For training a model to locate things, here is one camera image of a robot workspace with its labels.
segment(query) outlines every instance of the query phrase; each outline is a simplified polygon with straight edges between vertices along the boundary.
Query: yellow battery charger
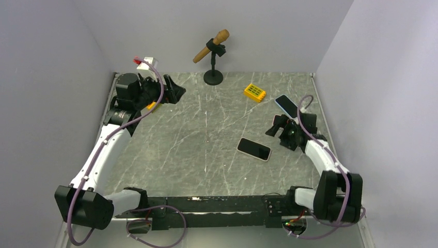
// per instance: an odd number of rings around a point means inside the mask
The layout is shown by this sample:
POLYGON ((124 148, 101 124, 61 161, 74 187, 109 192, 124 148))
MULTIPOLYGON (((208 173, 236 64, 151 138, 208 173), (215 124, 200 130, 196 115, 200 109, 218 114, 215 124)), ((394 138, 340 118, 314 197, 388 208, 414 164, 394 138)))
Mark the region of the yellow battery charger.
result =
POLYGON ((260 89, 254 84, 249 84, 243 91, 243 94, 256 102, 261 102, 261 100, 263 100, 263 98, 266 96, 266 91, 260 89))

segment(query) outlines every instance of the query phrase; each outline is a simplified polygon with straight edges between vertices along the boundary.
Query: black round base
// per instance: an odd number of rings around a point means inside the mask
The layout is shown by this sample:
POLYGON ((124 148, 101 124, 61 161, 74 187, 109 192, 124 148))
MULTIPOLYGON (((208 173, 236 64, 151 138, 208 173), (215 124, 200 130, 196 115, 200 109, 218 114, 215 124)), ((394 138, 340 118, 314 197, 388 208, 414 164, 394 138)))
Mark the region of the black round base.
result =
POLYGON ((212 70, 207 71, 204 74, 204 82, 208 85, 218 85, 224 80, 224 76, 218 70, 214 70, 214 76, 212 75, 212 70))

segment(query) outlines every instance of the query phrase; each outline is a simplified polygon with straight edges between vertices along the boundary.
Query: red connector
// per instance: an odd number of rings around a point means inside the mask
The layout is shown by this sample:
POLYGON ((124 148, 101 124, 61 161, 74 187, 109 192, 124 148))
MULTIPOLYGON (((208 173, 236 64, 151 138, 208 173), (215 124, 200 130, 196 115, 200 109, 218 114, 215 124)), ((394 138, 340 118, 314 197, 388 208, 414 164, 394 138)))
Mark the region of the red connector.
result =
POLYGON ((137 65, 140 65, 142 62, 140 61, 140 59, 138 58, 138 56, 135 56, 134 59, 132 60, 134 61, 134 63, 136 63, 137 65))

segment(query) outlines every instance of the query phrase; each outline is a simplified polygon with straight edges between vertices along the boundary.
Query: white wall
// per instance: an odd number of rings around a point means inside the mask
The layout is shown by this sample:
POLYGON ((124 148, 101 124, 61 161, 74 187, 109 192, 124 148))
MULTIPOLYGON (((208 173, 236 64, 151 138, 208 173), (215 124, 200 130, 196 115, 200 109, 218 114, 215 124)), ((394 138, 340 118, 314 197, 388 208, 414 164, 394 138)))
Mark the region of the white wall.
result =
POLYGON ((0 2, 1 247, 53 247, 54 193, 96 140, 112 73, 71 0, 0 2))
POLYGON ((161 71, 206 71, 193 57, 221 29, 230 32, 224 71, 315 72, 353 0, 75 0, 119 72, 134 56, 161 71))
POLYGON ((355 0, 317 71, 377 247, 437 247, 438 2, 355 0))

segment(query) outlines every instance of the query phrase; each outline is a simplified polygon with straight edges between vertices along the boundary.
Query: white smartphone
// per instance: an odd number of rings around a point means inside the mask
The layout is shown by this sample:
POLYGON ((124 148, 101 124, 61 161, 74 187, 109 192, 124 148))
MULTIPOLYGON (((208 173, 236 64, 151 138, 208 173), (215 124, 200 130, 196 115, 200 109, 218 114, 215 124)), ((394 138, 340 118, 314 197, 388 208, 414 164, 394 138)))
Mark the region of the white smartphone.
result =
POLYGON ((296 118, 296 111, 298 110, 298 107, 286 95, 279 96, 277 99, 275 99, 275 103, 289 118, 296 118))
POLYGON ((269 147, 250 141, 247 138, 240 139, 237 145, 237 151, 265 162, 271 156, 271 149, 269 147))

